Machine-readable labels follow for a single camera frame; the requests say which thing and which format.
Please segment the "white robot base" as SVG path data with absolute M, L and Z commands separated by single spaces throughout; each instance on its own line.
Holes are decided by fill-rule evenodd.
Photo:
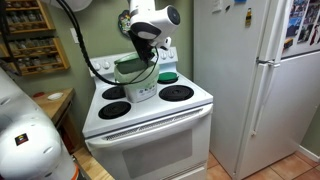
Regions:
M 0 69 L 1 180 L 78 180 L 48 115 Z

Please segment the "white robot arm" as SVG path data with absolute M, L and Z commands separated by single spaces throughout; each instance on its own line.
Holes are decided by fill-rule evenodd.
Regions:
M 41 0 L 48 5 L 66 8 L 72 13 L 87 8 L 93 0 Z M 177 9 L 168 5 L 163 9 L 155 8 L 154 0 L 127 0 L 129 4 L 128 34 L 139 58 L 147 63 L 154 57 L 154 47 L 168 50 L 171 45 L 170 35 L 180 25 Z

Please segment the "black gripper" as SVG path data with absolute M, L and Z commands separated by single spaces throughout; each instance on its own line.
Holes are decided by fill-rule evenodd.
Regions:
M 128 34 L 139 58 L 143 62 L 149 62 L 155 56 L 155 54 L 152 52 L 153 47 L 146 39 L 138 37 L 131 30 L 128 31 Z

